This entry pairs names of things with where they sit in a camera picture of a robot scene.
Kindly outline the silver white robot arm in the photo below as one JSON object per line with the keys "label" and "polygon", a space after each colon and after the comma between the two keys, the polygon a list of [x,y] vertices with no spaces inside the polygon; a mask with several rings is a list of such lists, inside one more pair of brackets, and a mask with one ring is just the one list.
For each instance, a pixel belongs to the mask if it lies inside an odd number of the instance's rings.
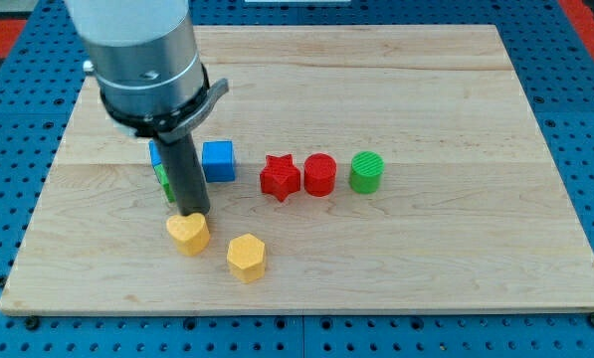
{"label": "silver white robot arm", "polygon": [[66,0],[105,110],[137,137],[174,142],[202,123],[228,81],[208,80],[186,0]]}

